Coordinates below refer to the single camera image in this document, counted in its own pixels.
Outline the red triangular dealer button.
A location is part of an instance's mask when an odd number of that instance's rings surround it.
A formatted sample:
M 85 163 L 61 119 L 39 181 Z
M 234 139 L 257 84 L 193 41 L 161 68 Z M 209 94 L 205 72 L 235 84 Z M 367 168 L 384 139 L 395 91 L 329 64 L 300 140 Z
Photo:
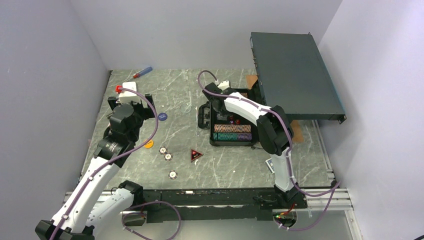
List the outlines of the red triangular dealer button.
M 194 162 L 195 160 L 199 159 L 200 157 L 202 157 L 204 154 L 195 150 L 195 149 L 191 149 L 190 150 L 190 162 Z

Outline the blue playing card deck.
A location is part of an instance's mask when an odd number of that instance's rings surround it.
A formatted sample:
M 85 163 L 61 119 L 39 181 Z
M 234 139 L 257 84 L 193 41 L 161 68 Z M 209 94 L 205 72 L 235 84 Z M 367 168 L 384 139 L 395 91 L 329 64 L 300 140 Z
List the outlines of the blue playing card deck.
M 269 158 L 269 159 L 265 160 L 265 161 L 264 161 L 264 163 L 266 164 L 266 166 L 267 166 L 268 170 L 269 170 L 272 174 L 274 174 L 274 173 L 275 173 L 275 170 L 274 170 L 274 166 L 273 166 L 273 161 L 272 161 L 272 159 L 271 159 L 271 158 Z

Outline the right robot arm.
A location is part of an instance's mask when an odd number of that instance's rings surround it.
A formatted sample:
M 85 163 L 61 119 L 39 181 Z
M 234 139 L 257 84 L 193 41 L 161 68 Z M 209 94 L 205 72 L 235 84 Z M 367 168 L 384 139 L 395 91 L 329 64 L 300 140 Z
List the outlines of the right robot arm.
M 217 112 L 234 113 L 254 124 L 261 147 L 270 155 L 274 168 L 275 208 L 307 208 L 306 196 L 300 191 L 291 160 L 293 133 L 284 110 L 256 103 L 232 88 L 221 90 L 215 83 L 202 89 Z

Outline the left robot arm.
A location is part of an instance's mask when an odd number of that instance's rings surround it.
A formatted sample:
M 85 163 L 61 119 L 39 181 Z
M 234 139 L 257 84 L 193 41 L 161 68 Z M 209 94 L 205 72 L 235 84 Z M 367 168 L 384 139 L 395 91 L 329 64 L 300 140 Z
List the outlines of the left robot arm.
M 151 94 L 134 97 L 108 98 L 112 115 L 103 139 L 68 200 L 50 220 L 41 220 L 35 227 L 39 239 L 94 240 L 120 212 L 137 210 L 145 203 L 143 187 L 125 180 L 107 200 L 96 204 L 110 180 L 137 150 L 135 144 L 143 122 L 158 118 Z

